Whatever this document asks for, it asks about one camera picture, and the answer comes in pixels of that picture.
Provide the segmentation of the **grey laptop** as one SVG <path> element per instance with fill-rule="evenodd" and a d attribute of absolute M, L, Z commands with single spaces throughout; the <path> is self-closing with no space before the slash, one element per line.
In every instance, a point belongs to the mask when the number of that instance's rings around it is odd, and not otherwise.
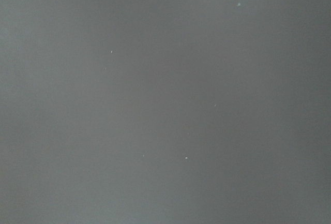
<path fill-rule="evenodd" d="M 330 223 L 330 0 L 1 0 L 1 223 Z"/>

